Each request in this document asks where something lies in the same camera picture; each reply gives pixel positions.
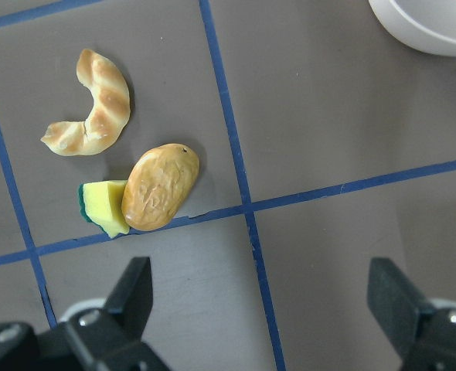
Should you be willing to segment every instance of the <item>sponge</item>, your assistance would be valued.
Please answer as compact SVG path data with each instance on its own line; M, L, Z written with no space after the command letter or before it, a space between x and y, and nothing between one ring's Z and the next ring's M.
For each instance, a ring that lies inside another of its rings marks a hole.
M83 218L97 224L110 238L130 231L121 213L126 184L126 180L107 180L85 183L79 187L80 213Z

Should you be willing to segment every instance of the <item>white bowl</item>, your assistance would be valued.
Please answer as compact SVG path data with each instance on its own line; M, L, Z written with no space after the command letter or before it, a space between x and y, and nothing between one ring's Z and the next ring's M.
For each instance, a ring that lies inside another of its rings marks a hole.
M369 0L391 35L422 52L456 56L456 0Z

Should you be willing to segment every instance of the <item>blue line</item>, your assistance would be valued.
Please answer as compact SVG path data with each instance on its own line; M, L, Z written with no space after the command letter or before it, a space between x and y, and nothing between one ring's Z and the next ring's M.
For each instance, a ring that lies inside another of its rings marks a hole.
M13 209L15 210L15 215L19 223L20 231L22 233L26 249L29 253L32 269L34 270L34 274L36 275L36 281L39 287L39 292L41 293L41 299L43 300L44 310L46 312L49 325L51 327L54 327L56 325L56 319L46 292L46 279L44 278L43 267L41 266L39 257L36 254L36 246L34 245L34 241L32 240L32 236L30 234L29 223L27 222L26 213L22 206L22 200L20 199L19 190L15 182L15 176L13 175L12 165L10 163L9 154L6 150L5 140L2 135L1 127L0 163L2 166L3 175L5 176L5 181L9 190L10 198L12 200Z
M249 184L247 174L245 171L245 164L243 163L242 149L240 147L240 140L238 138L237 125L233 114L233 108L230 99L230 92L228 90L228 83L226 82L226 75L223 68L223 60L219 50L219 43L216 36L216 28L214 26L213 15L209 0L199 0L200 11L204 27L206 29L206 38L213 61L214 74L216 83L218 85L219 98L221 100L221 107L225 118L226 129L228 130L228 138L230 140L230 147L235 164L235 171L237 173L237 181L240 189L240 197L244 206L250 206L252 203L250 198ZM264 259L262 249L260 246L259 233L257 232L257 224L255 215L251 211L245 213L245 220L249 230L250 243L252 244L252 254L256 264L257 279L259 281L260 294L266 312L267 327L269 329L269 336L273 346L274 361L278 371L285 371L286 365L284 364L283 349L281 348L280 335L277 330L276 316L274 314L273 301L269 284L267 283L266 268L264 266Z
M15 263L17 261L29 259L30 254L27 250L18 251L16 253L6 254L0 256L0 265Z
M381 185L383 186L395 182L402 182L405 180L454 171L456 171L456 160L442 164L423 166L421 168L412 168L409 170L403 170L401 172L394 172L386 175L379 175L368 179L356 180L354 182L343 183L337 186L332 185L312 191L300 192L282 197L275 197L273 199L265 199L263 201L256 201L255 203L252 203L252 209L253 211L272 209L274 207L286 206L294 203L302 203L313 199L322 199L325 197L361 191L363 189Z
M124 236L154 233L160 230L170 230L173 228L179 228L181 226L190 226L192 224L209 222L211 220L224 219L231 216L241 215L245 212L245 209L246 208L243 206L234 206L225 209L209 211L208 213L194 217L182 216L179 218L174 218L167 226L150 232L145 232L143 230L135 230L132 228L128 234L121 234L118 237L115 237L113 240L116 240L117 238ZM108 237L106 233L99 233L94 234L93 236L73 238L72 240L64 240L60 242L49 243L47 245L37 248L36 251L39 256L42 256L47 254L58 253L65 250L77 249L79 247L85 247L107 241L111 241L110 237Z
M102 1L103 0L61 0L36 8L22 10L21 12L2 15L0 16L0 28Z

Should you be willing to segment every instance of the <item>gray table surface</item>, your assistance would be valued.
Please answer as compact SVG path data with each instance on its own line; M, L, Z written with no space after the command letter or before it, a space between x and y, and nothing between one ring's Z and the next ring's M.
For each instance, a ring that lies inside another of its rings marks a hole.
M84 48L133 112L108 150L59 157L39 139L88 115ZM109 240L81 218L80 183L168 142L202 163L171 228ZM367 1L0 1L0 321L44 331L133 256L173 369L397 369L368 266L456 301L456 58L397 42Z

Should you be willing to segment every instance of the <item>potato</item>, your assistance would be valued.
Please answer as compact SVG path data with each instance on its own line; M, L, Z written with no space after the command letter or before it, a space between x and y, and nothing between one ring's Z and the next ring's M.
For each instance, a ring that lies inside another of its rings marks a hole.
M145 152L135 164L121 202L125 221L136 230L168 224L199 174L199 157L186 145L169 144Z

